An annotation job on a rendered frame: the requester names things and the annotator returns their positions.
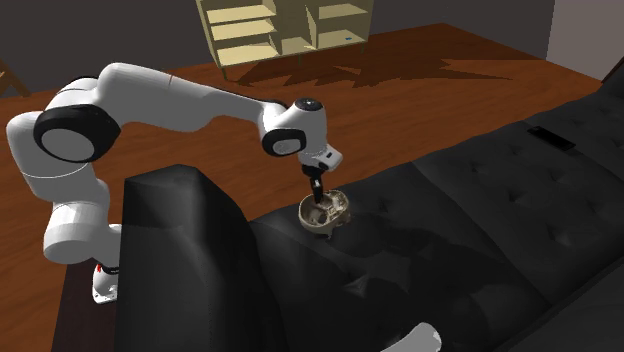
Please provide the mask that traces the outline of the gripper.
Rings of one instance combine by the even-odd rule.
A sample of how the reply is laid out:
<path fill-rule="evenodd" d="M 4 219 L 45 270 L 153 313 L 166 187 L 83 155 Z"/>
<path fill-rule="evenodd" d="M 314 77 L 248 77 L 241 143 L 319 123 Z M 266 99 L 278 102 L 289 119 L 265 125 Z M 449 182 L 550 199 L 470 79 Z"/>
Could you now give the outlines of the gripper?
<path fill-rule="evenodd" d="M 325 173 L 325 170 L 309 165 L 302 165 L 301 169 L 303 174 L 310 178 L 310 186 L 312 189 L 314 202 L 316 204 L 320 204 L 324 195 L 324 188 L 321 177 Z"/>

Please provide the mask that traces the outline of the beige ceramic bowl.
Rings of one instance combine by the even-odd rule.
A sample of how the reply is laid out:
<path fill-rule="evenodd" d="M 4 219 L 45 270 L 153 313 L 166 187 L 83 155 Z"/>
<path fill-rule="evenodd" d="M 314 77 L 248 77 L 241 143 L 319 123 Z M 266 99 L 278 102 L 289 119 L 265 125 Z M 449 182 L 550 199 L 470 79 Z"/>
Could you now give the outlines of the beige ceramic bowl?
<path fill-rule="evenodd" d="M 324 192 L 319 203 L 310 194 L 299 203 L 298 218 L 308 231 L 330 238 L 335 228 L 351 220 L 349 206 L 346 194 L 337 189 Z"/>

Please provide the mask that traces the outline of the black remote control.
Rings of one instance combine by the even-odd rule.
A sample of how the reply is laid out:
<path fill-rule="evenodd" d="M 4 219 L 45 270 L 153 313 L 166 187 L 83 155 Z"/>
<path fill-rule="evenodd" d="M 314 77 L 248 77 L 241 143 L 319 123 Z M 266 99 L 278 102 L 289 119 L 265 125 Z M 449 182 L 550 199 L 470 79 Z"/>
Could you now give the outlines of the black remote control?
<path fill-rule="evenodd" d="M 532 136 L 536 137 L 537 139 L 541 140 L 542 142 L 545 142 L 551 145 L 552 147 L 555 147 L 561 151 L 568 151 L 568 150 L 573 149 L 576 146 L 575 143 L 572 143 L 571 141 L 541 126 L 531 127 L 527 130 L 527 132 L 531 134 Z"/>

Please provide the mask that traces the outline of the light wooden shelf unit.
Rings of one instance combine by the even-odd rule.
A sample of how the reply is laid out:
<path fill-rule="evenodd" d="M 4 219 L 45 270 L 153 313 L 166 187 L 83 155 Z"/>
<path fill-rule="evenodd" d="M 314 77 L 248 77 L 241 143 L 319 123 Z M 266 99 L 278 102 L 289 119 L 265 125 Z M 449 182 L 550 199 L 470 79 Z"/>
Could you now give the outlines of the light wooden shelf unit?
<path fill-rule="evenodd" d="M 220 69 L 368 41 L 375 0 L 195 0 Z"/>

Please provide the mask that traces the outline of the black leather sofa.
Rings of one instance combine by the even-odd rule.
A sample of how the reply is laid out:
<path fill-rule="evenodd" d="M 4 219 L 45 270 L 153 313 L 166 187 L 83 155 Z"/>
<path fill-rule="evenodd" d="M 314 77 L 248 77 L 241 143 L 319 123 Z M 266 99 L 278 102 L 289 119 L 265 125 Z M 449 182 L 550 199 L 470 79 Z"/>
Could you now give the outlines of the black leather sofa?
<path fill-rule="evenodd" d="M 576 146 L 561 151 L 527 130 Z M 114 352 L 624 352 L 624 58 L 594 93 L 343 186 L 314 234 L 199 170 L 124 185 Z"/>

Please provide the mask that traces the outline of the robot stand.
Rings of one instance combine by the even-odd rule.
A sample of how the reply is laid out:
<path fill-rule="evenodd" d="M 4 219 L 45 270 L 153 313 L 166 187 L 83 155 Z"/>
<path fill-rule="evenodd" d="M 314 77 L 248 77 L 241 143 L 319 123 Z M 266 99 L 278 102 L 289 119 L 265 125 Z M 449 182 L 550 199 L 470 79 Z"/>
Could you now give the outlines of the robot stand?
<path fill-rule="evenodd" d="M 95 268 L 93 259 L 67 266 L 51 352 L 114 352 L 116 303 L 93 300 Z"/>

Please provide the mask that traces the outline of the white rounded object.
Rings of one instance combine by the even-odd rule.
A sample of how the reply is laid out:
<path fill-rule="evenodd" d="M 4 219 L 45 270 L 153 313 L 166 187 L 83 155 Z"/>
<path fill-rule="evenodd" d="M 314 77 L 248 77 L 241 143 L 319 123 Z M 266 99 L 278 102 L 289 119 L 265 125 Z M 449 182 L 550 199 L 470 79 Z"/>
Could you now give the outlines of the white rounded object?
<path fill-rule="evenodd" d="M 421 322 L 404 338 L 381 352 L 440 352 L 442 339 L 430 324 Z"/>

